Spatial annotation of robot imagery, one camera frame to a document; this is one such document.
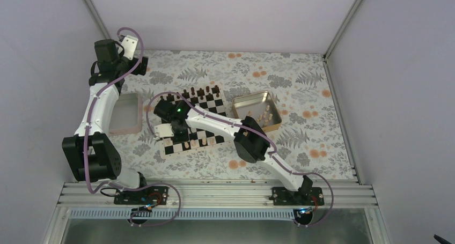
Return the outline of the light wooden chess pawn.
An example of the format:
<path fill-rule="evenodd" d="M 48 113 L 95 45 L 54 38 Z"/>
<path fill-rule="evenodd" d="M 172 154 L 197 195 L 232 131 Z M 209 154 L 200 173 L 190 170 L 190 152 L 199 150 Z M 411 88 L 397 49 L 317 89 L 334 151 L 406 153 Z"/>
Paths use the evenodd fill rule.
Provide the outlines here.
<path fill-rule="evenodd" d="M 190 148 L 191 148 L 191 149 L 197 148 L 197 145 L 198 145 L 197 140 L 192 139 L 192 140 L 190 140 L 189 143 L 190 143 Z"/>

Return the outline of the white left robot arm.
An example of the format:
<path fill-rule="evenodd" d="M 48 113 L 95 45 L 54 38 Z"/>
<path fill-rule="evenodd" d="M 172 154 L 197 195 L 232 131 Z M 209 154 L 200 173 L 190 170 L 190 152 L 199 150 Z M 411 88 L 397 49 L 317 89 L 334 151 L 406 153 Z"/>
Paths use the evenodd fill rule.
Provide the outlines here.
<path fill-rule="evenodd" d="M 131 35 L 95 42 L 97 59 L 91 67 L 90 98 L 82 122 L 74 135 L 62 141 L 62 149 L 77 181 L 87 184 L 105 181 L 129 188 L 128 197 L 137 204 L 149 198 L 141 174 L 123 169 L 121 156 L 109 139 L 109 124 L 125 76 L 144 75 L 148 59 L 134 57 L 141 40 Z"/>

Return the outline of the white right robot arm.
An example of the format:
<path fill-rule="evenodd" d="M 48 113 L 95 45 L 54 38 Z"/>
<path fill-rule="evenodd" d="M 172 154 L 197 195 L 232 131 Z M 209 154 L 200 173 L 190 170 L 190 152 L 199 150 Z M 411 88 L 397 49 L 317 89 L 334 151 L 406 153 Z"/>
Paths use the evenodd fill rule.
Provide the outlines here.
<path fill-rule="evenodd" d="M 258 123 L 250 116 L 233 119 L 212 113 L 186 100 L 176 103 L 160 100 L 153 113 L 164 123 L 155 127 L 158 138 L 170 138 L 174 143 L 189 142 L 189 130 L 201 129 L 226 141 L 233 141 L 239 158 L 250 164 L 259 164 L 277 177 L 291 199 L 298 205 L 311 198 L 312 181 L 302 173 L 293 172 L 277 154 L 277 147 Z"/>

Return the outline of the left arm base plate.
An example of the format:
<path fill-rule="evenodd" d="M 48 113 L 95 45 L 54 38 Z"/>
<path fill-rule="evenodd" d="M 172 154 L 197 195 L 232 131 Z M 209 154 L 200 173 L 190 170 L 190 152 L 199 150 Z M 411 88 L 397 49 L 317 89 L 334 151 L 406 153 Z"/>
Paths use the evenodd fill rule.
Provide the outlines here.
<path fill-rule="evenodd" d="M 154 186 L 141 191 L 117 191 L 116 205 L 166 205 L 169 187 Z"/>

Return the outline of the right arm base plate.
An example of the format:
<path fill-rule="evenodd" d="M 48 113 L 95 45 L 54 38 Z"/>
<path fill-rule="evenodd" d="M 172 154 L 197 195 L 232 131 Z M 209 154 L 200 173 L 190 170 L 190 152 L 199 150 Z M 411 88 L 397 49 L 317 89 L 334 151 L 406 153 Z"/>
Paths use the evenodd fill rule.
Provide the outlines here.
<path fill-rule="evenodd" d="M 273 187 L 269 200 L 271 200 L 275 206 L 325 205 L 324 195 L 322 189 L 319 187 L 312 187 L 308 194 L 290 191 L 285 187 Z"/>

